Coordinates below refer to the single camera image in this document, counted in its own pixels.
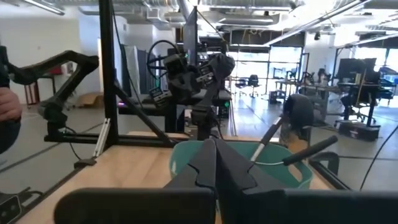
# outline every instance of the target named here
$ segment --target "window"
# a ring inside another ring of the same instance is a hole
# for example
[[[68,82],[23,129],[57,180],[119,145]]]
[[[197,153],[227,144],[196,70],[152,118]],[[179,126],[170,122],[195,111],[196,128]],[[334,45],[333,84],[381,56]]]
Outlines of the window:
[[[386,60],[387,49],[360,47],[355,51],[355,58],[377,58],[374,71],[378,72],[380,67],[384,65]]]
[[[268,53],[239,52],[238,60],[266,62],[268,61]]]
[[[236,62],[234,70],[238,77],[257,75],[259,78],[267,78],[267,64],[265,62]]]
[[[297,63],[275,63],[269,64],[268,78],[285,78],[287,72],[296,72],[299,65]]]
[[[398,49],[390,49],[386,65],[391,69],[398,71]]]
[[[270,62],[300,62],[301,47],[271,47]]]
[[[238,53],[237,52],[228,52],[227,55],[232,57],[235,60],[238,60]]]

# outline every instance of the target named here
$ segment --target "wooden table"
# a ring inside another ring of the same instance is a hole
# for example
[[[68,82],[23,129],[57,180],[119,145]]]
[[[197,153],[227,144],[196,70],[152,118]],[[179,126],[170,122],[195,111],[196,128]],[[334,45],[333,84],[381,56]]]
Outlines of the wooden table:
[[[154,133],[130,132],[130,135],[153,136]],[[187,138],[184,134],[169,134],[172,138]],[[257,138],[231,137],[235,141],[259,141]],[[292,151],[305,148],[305,141],[295,141]],[[113,146],[97,158],[97,164],[86,167],[33,208],[17,223],[53,224],[57,202],[67,193],[86,187],[161,188],[170,181],[169,158],[172,149],[156,147]],[[331,189],[315,174],[311,189]],[[217,216],[216,223],[221,224]]]

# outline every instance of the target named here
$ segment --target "metal pole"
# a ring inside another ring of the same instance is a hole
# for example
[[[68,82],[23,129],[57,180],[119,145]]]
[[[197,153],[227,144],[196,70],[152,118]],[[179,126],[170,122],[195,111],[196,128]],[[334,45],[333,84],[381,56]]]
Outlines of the metal pole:
[[[337,15],[343,13],[343,12],[346,12],[346,11],[352,9],[352,8],[357,8],[359,6],[362,6],[363,4],[366,4],[366,3],[370,2],[370,1],[372,1],[372,0],[355,0],[353,2],[345,4],[344,6],[338,8],[338,9],[335,9],[335,10],[333,10],[333,11],[331,11],[331,12],[329,12],[329,13],[323,15],[323,16],[321,16],[318,19],[315,19],[315,20],[313,20],[311,22],[308,22],[308,23],[306,23],[304,25],[298,26],[297,28],[293,29],[292,31],[289,31],[286,34],[280,35],[279,37],[277,37],[275,39],[272,39],[271,41],[265,43],[264,45],[265,46],[270,46],[271,44],[274,44],[274,43],[279,42],[281,40],[284,40],[284,39],[286,39],[288,37],[291,37],[291,36],[293,36],[295,34],[298,34],[301,31],[305,31],[306,29],[309,29],[309,28],[311,28],[311,27],[313,27],[313,26],[315,26],[315,25],[317,25],[317,24],[319,24],[319,23],[321,23],[323,21],[331,19],[332,17],[335,17],[335,16],[337,16]]]
[[[104,106],[105,118],[109,118],[111,125],[106,139],[106,145],[118,143],[118,111],[116,109],[116,93],[114,83],[116,80],[113,49],[113,6],[111,0],[98,1],[99,28],[101,30],[101,56],[104,80]]]
[[[295,78],[295,82],[297,81],[297,80],[300,80],[300,75],[302,74],[302,72],[301,72],[301,68],[302,68],[302,64],[303,64],[303,56],[305,57],[305,54],[304,54],[304,47],[302,47],[301,48],[301,54],[300,54],[300,61],[299,61],[299,64],[298,64],[298,69],[297,69],[297,71],[296,71],[296,77],[297,78]]]
[[[343,49],[336,49],[336,54],[335,54],[335,64],[333,64],[333,73],[331,74],[331,85],[333,86],[333,81],[335,80],[335,72],[336,72],[336,63],[337,63],[337,57],[339,55],[339,50]]]
[[[269,52],[268,52],[268,65],[267,65],[267,79],[266,79],[266,92],[264,93],[265,95],[267,95],[267,91],[268,91],[268,79],[269,79],[269,64],[271,63],[271,49],[272,47],[269,48]]]

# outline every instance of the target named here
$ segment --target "black chair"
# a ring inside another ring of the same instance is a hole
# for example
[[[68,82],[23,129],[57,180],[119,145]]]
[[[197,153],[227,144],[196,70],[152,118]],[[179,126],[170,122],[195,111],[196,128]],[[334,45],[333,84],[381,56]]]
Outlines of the black chair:
[[[259,96],[257,91],[254,91],[254,88],[259,87],[259,77],[257,75],[250,75],[248,80],[248,86],[252,87],[252,93],[249,96],[254,97],[254,95]]]
[[[247,85],[248,85],[247,79],[245,79],[245,78],[240,78],[235,83],[236,88],[238,88],[240,90],[247,87]],[[246,93],[243,91],[239,91],[239,96],[241,96],[241,95],[246,96]]]
[[[356,119],[363,123],[365,119],[369,118],[369,116],[361,113],[361,108],[367,108],[371,106],[371,97],[370,93],[365,87],[361,90],[359,97],[358,94],[359,88],[355,88],[351,95],[341,97],[340,101],[344,106],[344,110],[348,111],[350,116],[356,116]],[[342,122],[342,120],[337,120],[334,126],[336,127],[337,123],[339,122]],[[376,124],[377,121],[376,119],[372,118],[372,122],[373,124]]]

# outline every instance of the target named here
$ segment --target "black metal frame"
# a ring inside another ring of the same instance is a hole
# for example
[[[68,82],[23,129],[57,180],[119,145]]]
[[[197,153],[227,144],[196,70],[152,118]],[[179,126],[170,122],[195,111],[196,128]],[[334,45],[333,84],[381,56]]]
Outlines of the black metal frame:
[[[327,180],[337,190],[351,190],[344,184],[331,170],[321,164],[320,161],[309,160],[308,162],[325,180]]]
[[[101,54],[102,71],[104,80],[104,109],[105,118],[110,119],[109,132],[106,138],[106,147],[113,145],[123,146],[150,146],[150,147],[173,147],[177,142],[163,133],[146,114],[122,91],[116,81],[114,69],[114,46],[113,46],[113,7],[110,0],[99,1],[99,27],[101,32]],[[140,117],[145,124],[151,128],[156,136],[130,136],[120,135],[118,131],[118,109],[116,95]],[[83,144],[96,144],[99,134],[61,134],[57,136],[46,136],[45,141],[72,142]]]

